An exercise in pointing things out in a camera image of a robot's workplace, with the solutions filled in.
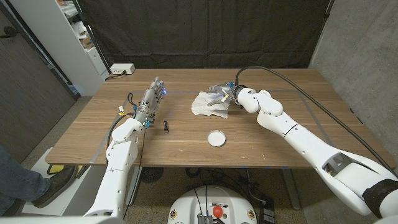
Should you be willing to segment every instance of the brown shoe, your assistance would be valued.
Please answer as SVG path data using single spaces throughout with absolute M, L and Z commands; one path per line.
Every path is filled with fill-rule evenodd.
M 58 197 L 73 182 L 78 167 L 65 166 L 63 169 L 50 178 L 50 188 L 43 196 L 34 200 L 32 203 L 37 208 L 43 208 Z
M 4 217 L 13 217 L 16 215 L 19 215 L 24 208 L 25 201 L 21 200 L 19 198 L 15 199 L 15 202 L 7 209 L 6 212 L 4 212 L 3 216 Z

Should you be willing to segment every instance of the white lid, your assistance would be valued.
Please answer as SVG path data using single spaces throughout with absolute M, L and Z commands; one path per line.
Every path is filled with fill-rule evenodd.
M 222 131 L 214 130 L 210 131 L 207 135 L 207 141 L 214 147 L 220 147 L 225 143 L 225 134 Z

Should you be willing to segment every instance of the crumpled tissue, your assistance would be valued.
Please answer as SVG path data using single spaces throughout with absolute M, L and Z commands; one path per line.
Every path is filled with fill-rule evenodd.
M 210 116 L 212 114 L 220 116 L 222 118 L 228 117 L 228 106 L 231 101 L 230 98 L 226 99 L 223 103 L 215 104 L 213 106 L 208 106 L 207 104 L 212 102 L 213 100 L 220 98 L 223 96 L 219 93 L 205 93 L 200 92 L 199 95 L 195 98 L 192 103 L 192 113 L 194 115 L 207 115 Z

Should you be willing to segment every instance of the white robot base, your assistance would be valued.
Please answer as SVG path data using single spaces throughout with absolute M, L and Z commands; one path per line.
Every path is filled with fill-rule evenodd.
M 177 199 L 170 209 L 167 223 L 255 224 L 257 217 L 253 206 L 240 194 L 226 187 L 208 185 L 207 189 L 206 186 L 202 186 Z

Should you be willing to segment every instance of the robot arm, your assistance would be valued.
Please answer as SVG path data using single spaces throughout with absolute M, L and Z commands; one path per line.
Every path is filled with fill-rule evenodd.
M 163 81 L 156 77 L 144 93 L 134 118 L 128 118 L 112 132 L 113 140 L 106 149 L 108 166 L 94 204 L 85 216 L 122 218 L 127 174 L 138 154 L 136 134 L 154 122 L 155 112 L 165 94 Z
M 362 215 L 373 212 L 379 218 L 398 215 L 398 179 L 382 165 L 328 145 L 295 122 L 265 90 L 256 93 L 232 83 L 209 90 L 231 96 L 249 113 L 258 112 L 257 122 L 283 137 L 355 212 Z

